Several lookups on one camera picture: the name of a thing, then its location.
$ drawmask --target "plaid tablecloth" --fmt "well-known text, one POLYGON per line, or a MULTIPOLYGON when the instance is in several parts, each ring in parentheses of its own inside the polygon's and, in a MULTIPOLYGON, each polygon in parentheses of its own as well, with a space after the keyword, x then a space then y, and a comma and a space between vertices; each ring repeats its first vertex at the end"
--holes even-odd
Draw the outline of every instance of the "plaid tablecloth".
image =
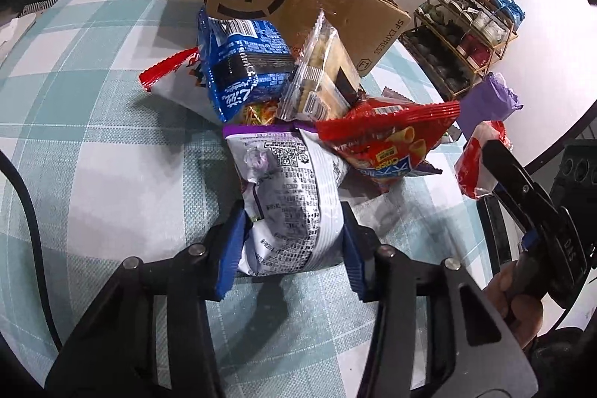
MULTIPOLYGON (((22 174, 37 210, 63 341, 125 257, 171 257, 240 197, 220 130, 145 93, 137 78, 195 45, 199 4, 60 0, 0 68, 0 148, 22 174)), ((399 43, 363 85, 370 93, 389 86, 419 103, 441 101, 399 43)), ((491 272, 483 232, 474 203, 460 195, 453 176, 460 151, 461 144, 442 145, 429 160, 443 175, 406 179, 355 210, 411 257, 437 263, 456 255, 484 285, 491 272)), ((357 300, 343 266, 239 278, 208 311, 227 396, 356 393, 375 305, 357 300)), ((164 315, 162 306, 158 361, 160 382, 167 384, 164 315)), ((41 312, 23 209, 4 178, 0 330, 43 383, 56 349, 41 312)), ((421 332, 419 346, 424 339, 421 332)))

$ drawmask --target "human hand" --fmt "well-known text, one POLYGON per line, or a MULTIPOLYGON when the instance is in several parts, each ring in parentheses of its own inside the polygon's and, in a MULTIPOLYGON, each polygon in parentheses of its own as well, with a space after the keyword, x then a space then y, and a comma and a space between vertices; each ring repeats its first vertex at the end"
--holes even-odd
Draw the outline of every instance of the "human hand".
POLYGON ((510 330, 521 348, 524 348, 541 329, 543 305, 540 300, 529 295, 517 295, 508 305, 505 292, 512 284, 515 265, 516 262, 511 262, 494 275, 483 292, 504 319, 512 308, 516 320, 510 325, 510 330))

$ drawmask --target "white wall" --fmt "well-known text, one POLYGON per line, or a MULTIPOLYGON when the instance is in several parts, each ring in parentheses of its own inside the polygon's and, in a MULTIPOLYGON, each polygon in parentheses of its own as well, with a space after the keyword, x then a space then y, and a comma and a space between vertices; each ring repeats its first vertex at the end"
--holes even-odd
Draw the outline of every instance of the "white wall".
MULTIPOLYGON (((425 0, 395 0, 408 12, 425 0)), ((528 164, 597 98, 597 9, 586 0, 515 0, 526 12, 520 37, 494 70, 524 109, 507 121, 514 155, 528 164)))

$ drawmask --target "screw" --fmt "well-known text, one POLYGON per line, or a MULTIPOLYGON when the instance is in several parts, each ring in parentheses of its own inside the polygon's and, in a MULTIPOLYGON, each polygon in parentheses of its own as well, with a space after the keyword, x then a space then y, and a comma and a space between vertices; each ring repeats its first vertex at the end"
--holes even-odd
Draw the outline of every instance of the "screw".
POLYGON ((207 250, 201 243, 195 243, 195 245, 189 246, 189 255, 192 255, 193 257, 201 257, 202 255, 205 255, 205 252, 207 252, 207 250))
POLYGON ((392 258, 396 255, 396 249, 392 245, 381 245, 377 249, 377 254, 384 258, 392 258))
POLYGON ((125 258, 122 262, 122 266, 127 270, 136 269, 139 266, 139 259, 137 257, 125 258))
POLYGON ((444 266, 449 270, 460 270, 460 261, 457 258, 446 258, 444 266))

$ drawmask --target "blue snack bag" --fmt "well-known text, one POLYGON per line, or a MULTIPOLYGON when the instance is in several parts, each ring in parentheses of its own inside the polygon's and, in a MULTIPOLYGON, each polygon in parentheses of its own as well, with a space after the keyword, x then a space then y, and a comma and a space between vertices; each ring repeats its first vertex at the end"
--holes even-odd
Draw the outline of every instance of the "blue snack bag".
POLYGON ((244 105, 280 97, 294 58, 274 25, 249 19, 198 16, 197 46, 210 99, 222 122, 244 105))

